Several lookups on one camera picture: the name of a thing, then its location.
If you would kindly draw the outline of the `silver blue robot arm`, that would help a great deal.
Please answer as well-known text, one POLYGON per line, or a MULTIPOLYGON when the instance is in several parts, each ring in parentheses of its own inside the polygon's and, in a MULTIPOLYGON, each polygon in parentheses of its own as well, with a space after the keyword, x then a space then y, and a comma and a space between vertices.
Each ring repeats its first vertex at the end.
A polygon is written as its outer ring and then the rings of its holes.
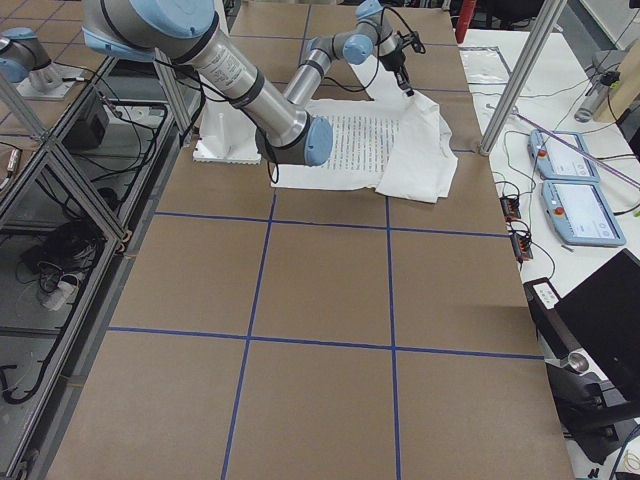
POLYGON ((351 65, 361 65, 371 57, 379 67, 393 74, 404 94, 412 96, 414 90, 405 66, 404 50, 410 47, 414 52, 424 54, 426 49, 417 31, 411 28, 405 33, 394 30, 388 20, 390 13, 399 14, 378 1, 364 1, 356 9, 354 29, 312 39, 304 60, 284 91, 285 98, 303 106, 328 78, 333 63, 343 60, 351 65))
POLYGON ((230 41, 212 1, 84 1, 83 34, 91 49, 137 62, 162 51, 190 65, 256 126, 258 151, 275 164, 320 166, 333 130, 287 100, 230 41))

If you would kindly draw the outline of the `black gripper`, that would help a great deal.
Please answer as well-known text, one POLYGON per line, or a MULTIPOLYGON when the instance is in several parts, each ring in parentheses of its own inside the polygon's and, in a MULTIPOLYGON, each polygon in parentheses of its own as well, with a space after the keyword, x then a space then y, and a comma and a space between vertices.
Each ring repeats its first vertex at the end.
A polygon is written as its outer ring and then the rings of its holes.
POLYGON ((394 75, 396 83, 401 90, 407 90, 404 92, 406 96, 412 97, 414 96, 414 90, 411 89, 405 61, 406 56, 401 47, 397 47, 391 53, 382 56, 382 65, 385 70, 394 75))

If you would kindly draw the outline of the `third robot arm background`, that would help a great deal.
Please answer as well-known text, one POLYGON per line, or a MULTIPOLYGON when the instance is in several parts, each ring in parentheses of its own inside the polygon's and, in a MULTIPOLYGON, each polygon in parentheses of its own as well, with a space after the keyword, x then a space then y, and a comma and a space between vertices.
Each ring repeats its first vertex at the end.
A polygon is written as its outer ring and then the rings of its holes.
POLYGON ((84 79, 84 69, 54 62, 35 32, 15 27, 1 33, 1 73, 31 100, 62 100, 84 79))

